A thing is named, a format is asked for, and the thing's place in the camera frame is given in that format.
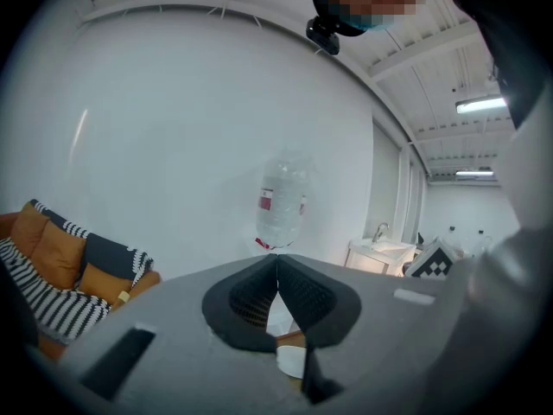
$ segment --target person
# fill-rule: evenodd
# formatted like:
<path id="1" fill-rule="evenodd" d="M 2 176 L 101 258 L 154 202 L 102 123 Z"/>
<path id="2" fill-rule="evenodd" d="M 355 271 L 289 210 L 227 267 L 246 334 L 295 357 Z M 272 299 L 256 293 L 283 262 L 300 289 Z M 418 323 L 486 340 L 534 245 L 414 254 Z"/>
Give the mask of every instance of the person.
<path id="1" fill-rule="evenodd" d="M 412 14 L 422 0 L 328 0 L 348 16 Z M 515 127 L 527 118 L 550 77 L 545 27 L 548 0 L 454 0 L 477 23 L 494 60 L 494 76 Z"/>

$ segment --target ceiling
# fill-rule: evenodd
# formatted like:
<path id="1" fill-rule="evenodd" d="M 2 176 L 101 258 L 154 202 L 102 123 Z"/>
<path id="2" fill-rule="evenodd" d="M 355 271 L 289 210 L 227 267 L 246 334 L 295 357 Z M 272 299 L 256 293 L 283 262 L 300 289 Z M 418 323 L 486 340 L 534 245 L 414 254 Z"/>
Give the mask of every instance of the ceiling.
<path id="1" fill-rule="evenodd" d="M 75 0 L 85 21 L 144 6 L 186 4 L 250 14 L 304 36 L 311 0 Z M 514 127 L 506 108 L 457 114 L 455 102 L 499 93 L 476 24 L 452 0 L 426 0 L 388 29 L 340 38 L 338 60 L 383 101 L 409 136 L 430 180 L 489 168 Z"/>

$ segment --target faucet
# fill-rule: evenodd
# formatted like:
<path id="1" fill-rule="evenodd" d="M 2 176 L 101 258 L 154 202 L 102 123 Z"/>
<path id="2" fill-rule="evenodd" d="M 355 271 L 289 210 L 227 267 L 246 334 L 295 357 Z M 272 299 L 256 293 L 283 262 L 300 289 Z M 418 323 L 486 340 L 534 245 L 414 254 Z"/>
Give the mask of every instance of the faucet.
<path id="1" fill-rule="evenodd" d="M 374 237 L 372 237 L 373 243 L 376 243 L 378 239 L 382 237 L 382 234 L 384 233 L 384 231 L 381 229 L 381 227 L 386 227 L 386 229 L 390 229 L 390 226 L 388 225 L 388 223 L 380 223 L 378 225 L 377 232 L 374 234 Z"/>

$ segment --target striped blanket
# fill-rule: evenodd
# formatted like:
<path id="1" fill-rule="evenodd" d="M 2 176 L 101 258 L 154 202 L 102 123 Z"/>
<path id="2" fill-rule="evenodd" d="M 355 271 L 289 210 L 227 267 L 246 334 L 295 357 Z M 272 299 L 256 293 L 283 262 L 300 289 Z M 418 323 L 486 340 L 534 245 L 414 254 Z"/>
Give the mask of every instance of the striped blanket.
<path id="1" fill-rule="evenodd" d="M 33 310 L 39 330 L 56 341 L 67 345 L 107 317 L 111 306 L 105 300 L 54 288 L 10 238 L 0 239 L 0 259 Z"/>

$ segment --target white sink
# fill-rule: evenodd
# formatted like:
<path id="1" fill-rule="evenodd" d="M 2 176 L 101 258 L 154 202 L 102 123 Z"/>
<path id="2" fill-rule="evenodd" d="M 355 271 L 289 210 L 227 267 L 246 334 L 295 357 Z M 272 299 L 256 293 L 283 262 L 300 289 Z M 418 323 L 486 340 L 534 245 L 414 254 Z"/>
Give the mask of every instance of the white sink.
<path id="1" fill-rule="evenodd" d="M 416 246 L 382 237 L 376 243 L 373 243 L 372 239 L 353 239 L 349 243 L 349 249 L 351 252 L 364 255 L 381 264 L 370 269 L 357 267 L 356 265 L 350 267 L 368 271 L 380 270 L 388 275 L 398 275 L 401 273 L 404 263 L 414 258 Z"/>

